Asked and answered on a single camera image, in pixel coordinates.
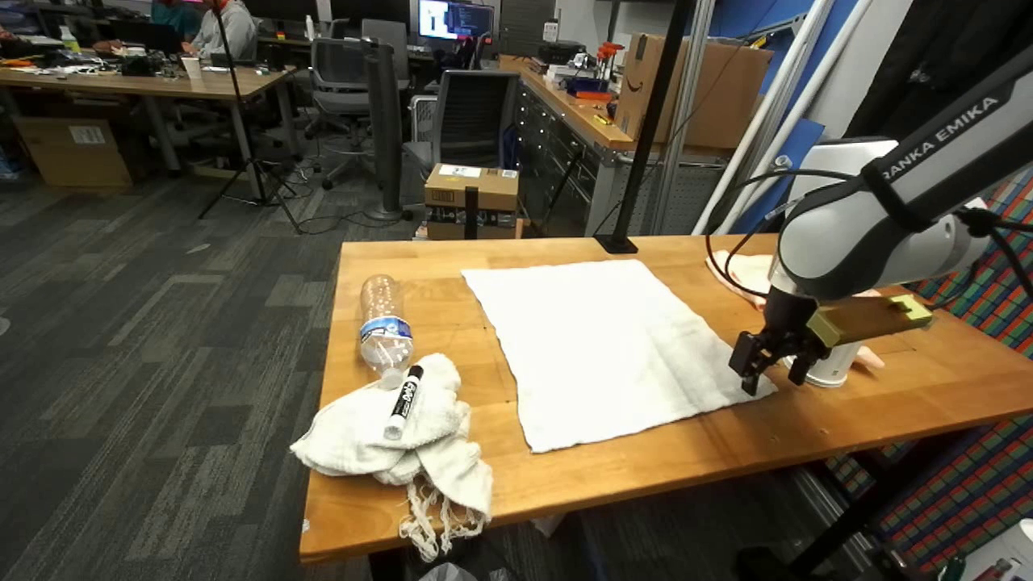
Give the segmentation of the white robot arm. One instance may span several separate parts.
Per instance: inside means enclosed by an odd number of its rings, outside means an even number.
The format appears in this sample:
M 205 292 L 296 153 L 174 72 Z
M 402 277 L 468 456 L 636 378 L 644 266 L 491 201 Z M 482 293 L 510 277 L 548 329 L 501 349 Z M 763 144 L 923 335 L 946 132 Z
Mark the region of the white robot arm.
M 1033 50 L 1021 50 L 890 153 L 808 190 L 777 234 L 764 325 L 731 343 L 741 390 L 755 395 L 777 358 L 795 358 L 799 383 L 829 356 L 809 325 L 823 303 L 973 261 L 983 242 L 964 215 L 983 186 L 1028 161 L 1028 147 Z

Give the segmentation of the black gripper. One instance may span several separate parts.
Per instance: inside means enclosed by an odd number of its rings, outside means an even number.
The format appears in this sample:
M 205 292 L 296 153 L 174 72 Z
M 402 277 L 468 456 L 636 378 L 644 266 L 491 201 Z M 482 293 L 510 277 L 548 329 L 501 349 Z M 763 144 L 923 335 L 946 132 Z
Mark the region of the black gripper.
M 764 325 L 759 332 L 738 332 L 728 368 L 738 373 L 738 388 L 755 396 L 759 378 L 777 358 L 792 358 L 786 378 L 803 383 L 808 373 L 823 362 L 825 346 L 808 329 L 815 312 L 809 297 L 795 297 L 777 286 L 764 301 Z

